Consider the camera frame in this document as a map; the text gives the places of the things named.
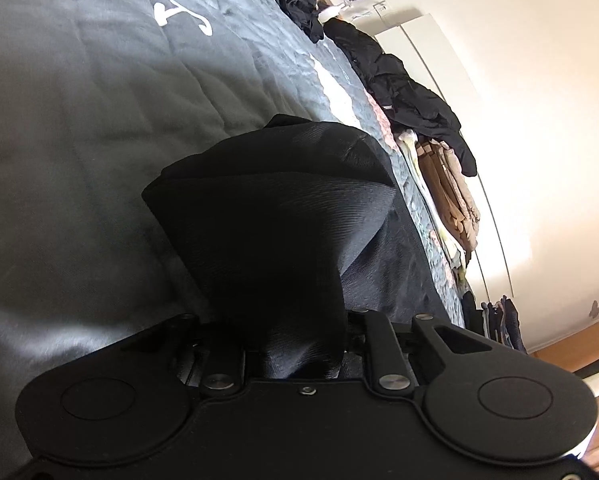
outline bed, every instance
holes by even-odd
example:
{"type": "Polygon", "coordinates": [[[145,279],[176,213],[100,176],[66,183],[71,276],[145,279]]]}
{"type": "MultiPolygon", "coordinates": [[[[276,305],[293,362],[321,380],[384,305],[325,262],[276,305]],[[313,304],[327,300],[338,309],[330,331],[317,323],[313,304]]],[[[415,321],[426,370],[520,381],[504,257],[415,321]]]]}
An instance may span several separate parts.
{"type": "Polygon", "coordinates": [[[43,371],[185,310],[193,280],[141,201],[159,171],[277,113],[375,137],[462,325],[406,163],[344,55],[274,0],[0,0],[0,477],[43,371]]]}

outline pile of clothes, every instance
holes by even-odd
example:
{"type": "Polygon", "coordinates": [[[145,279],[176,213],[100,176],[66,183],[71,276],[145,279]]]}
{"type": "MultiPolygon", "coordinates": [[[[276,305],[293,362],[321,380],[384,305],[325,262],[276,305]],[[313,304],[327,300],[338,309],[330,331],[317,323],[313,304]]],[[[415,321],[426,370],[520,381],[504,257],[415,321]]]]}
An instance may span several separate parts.
{"type": "Polygon", "coordinates": [[[324,24],[324,32],[388,117],[415,180],[423,180],[418,186],[451,266],[457,268],[453,254],[458,252],[450,237],[465,252],[459,267],[467,265],[477,246],[480,213],[464,180],[477,174],[477,164],[460,134],[459,119],[444,99],[408,75],[398,57],[385,54],[354,25],[334,18],[324,24]]]}
{"type": "Polygon", "coordinates": [[[279,9],[299,27],[313,43],[324,39],[324,28],[319,23],[317,0],[275,0],[279,9]]]}
{"type": "Polygon", "coordinates": [[[462,307],[468,330],[524,354],[528,353],[519,331],[519,314],[510,298],[502,296],[495,304],[482,302],[481,308],[477,308],[475,297],[469,291],[462,298],[462,307]]]}

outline circular pad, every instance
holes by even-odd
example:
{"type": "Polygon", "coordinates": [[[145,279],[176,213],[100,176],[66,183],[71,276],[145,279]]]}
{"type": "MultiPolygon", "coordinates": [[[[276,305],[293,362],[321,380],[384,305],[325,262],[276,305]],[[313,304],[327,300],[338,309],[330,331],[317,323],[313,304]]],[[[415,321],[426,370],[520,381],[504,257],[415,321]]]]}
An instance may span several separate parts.
{"type": "Polygon", "coordinates": [[[479,402],[491,413],[505,418],[534,418],[553,403],[543,384],[523,377],[503,377],[479,389],[479,402]]]}
{"type": "Polygon", "coordinates": [[[70,386],[61,404],[73,416],[104,420],[128,410],[135,400],[135,388],[118,379],[87,379],[70,386]]]}

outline metal bolt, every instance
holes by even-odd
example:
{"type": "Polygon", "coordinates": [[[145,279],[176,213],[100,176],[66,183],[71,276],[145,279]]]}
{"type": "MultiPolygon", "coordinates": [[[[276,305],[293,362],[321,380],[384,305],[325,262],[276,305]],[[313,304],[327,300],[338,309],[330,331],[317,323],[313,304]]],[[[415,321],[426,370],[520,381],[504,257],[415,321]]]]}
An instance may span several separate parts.
{"type": "Polygon", "coordinates": [[[203,384],[211,390],[227,390],[234,386],[233,378],[226,374],[212,374],[204,377],[203,384]]]}
{"type": "Polygon", "coordinates": [[[379,378],[379,386],[385,390],[403,390],[411,385],[411,380],[400,374],[388,374],[379,378]]]}
{"type": "Polygon", "coordinates": [[[313,388],[313,386],[302,386],[299,389],[299,393],[302,394],[302,395],[311,396],[311,395],[314,395],[314,394],[317,393],[317,389],[313,388]]]}

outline white wall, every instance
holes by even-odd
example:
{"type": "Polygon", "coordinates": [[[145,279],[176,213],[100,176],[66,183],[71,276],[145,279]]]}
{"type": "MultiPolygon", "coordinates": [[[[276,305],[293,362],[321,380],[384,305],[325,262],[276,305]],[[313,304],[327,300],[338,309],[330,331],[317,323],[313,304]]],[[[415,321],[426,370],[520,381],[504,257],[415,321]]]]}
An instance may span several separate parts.
{"type": "Polygon", "coordinates": [[[527,346],[583,328],[599,301],[599,0],[386,1],[388,23],[432,14],[483,101],[460,120],[527,346]]]}

